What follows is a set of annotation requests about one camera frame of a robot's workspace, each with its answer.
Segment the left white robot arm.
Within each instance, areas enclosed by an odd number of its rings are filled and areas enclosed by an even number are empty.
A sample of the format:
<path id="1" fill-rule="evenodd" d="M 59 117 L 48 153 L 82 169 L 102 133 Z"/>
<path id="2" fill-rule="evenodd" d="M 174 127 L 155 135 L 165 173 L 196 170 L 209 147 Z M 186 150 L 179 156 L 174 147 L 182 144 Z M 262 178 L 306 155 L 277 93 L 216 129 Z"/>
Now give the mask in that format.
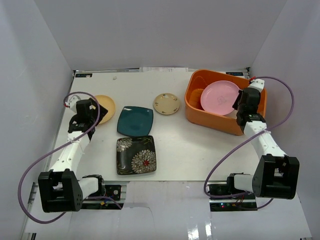
<path id="1" fill-rule="evenodd" d="M 90 174 L 78 179 L 76 172 L 96 125 L 108 111 L 93 98 L 75 101 L 71 106 L 75 108 L 75 115 L 69 121 L 67 146 L 53 166 L 38 177 L 41 205 L 46 213 L 77 212 L 85 199 L 99 200 L 106 193 L 101 175 Z"/>

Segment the small beige patterned plate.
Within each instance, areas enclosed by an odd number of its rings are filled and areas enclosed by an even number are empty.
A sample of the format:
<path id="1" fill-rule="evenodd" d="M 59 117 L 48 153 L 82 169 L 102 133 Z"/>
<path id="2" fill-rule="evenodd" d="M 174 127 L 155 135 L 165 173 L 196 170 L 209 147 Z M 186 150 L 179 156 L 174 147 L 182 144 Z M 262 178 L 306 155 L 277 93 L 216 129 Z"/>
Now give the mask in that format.
<path id="1" fill-rule="evenodd" d="M 180 109 L 178 97 L 172 93 L 161 93 L 155 97 L 153 108 L 161 115 L 172 115 Z"/>

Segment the yellow round plate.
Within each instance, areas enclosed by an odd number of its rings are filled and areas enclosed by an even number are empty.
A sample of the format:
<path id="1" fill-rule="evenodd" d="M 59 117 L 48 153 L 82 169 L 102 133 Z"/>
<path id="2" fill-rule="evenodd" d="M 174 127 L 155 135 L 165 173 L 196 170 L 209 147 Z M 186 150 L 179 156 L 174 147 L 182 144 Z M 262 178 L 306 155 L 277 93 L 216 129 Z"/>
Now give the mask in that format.
<path id="1" fill-rule="evenodd" d="M 114 100 L 107 95 L 96 95 L 95 98 L 97 99 L 98 103 L 108 111 L 107 114 L 99 122 L 99 125 L 101 125 L 106 123 L 113 117 L 116 112 L 116 104 Z"/>

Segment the small orange plate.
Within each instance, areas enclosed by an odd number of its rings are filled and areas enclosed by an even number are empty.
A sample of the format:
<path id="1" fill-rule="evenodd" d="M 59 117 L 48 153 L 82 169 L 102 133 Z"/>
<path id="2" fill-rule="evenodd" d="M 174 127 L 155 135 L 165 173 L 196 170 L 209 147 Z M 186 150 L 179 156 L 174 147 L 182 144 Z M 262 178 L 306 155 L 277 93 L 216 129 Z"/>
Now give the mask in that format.
<path id="1" fill-rule="evenodd" d="M 201 105 L 201 95 L 203 93 L 203 89 L 198 88 L 192 91 L 190 95 L 190 100 L 189 103 L 190 105 L 198 110 L 203 110 L 202 105 Z"/>

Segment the teal square plate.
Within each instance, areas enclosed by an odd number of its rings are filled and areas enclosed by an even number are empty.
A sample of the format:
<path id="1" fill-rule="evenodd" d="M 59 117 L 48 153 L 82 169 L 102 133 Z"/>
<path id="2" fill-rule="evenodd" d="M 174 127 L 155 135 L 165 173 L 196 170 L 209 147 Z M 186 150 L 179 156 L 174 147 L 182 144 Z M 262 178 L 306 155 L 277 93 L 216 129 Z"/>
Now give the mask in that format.
<path id="1" fill-rule="evenodd" d="M 150 108 L 124 106 L 117 121 L 117 132 L 128 137 L 147 136 L 153 120 L 154 112 Z"/>

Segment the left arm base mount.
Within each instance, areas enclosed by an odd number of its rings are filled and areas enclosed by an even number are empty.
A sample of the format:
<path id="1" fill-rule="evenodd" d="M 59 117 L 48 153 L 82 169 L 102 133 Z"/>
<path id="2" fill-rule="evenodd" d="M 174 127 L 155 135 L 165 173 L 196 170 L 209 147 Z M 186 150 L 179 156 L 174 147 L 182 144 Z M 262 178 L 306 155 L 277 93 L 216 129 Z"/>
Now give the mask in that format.
<path id="1" fill-rule="evenodd" d="M 121 210 L 124 205 L 122 186 L 105 185 L 104 194 L 93 193 L 82 203 L 82 210 Z"/>

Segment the pink round plate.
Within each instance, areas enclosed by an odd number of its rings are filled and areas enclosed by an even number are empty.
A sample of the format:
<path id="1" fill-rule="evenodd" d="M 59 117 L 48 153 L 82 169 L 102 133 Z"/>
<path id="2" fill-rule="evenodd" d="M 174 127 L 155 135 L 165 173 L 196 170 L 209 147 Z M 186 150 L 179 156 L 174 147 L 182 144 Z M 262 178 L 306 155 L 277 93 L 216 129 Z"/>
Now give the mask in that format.
<path id="1" fill-rule="evenodd" d="M 234 111 L 233 104 L 239 95 L 239 87 L 227 80 L 209 84 L 200 96 L 200 105 L 204 111 L 225 116 Z"/>

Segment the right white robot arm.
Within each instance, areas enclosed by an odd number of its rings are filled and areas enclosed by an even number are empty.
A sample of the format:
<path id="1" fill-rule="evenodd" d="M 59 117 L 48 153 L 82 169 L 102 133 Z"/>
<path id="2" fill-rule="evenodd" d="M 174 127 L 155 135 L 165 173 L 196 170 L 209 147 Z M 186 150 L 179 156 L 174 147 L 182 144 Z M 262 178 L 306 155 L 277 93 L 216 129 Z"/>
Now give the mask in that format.
<path id="1" fill-rule="evenodd" d="M 230 174 L 233 182 L 225 187 L 225 192 L 233 200 L 244 192 L 259 198 L 291 200 L 296 195 L 300 163 L 281 150 L 267 130 L 265 119 L 257 112 L 260 99 L 259 90 L 246 87 L 233 105 L 237 109 L 236 122 L 250 140 L 259 163 L 254 174 Z"/>

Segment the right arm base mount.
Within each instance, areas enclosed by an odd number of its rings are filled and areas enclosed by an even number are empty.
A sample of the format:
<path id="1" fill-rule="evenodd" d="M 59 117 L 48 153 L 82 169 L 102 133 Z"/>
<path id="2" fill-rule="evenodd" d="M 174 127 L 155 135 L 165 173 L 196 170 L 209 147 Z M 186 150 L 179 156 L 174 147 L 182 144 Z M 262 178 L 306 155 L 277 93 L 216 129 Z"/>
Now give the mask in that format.
<path id="1" fill-rule="evenodd" d="M 234 195 L 242 193 L 241 190 L 228 187 L 226 181 L 212 182 L 206 187 L 206 191 L 215 196 Z M 209 199 L 209 207 L 212 213 L 214 212 L 241 212 L 241 211 L 256 211 L 257 201 L 253 194 L 232 196 L 232 197 L 218 197 Z"/>

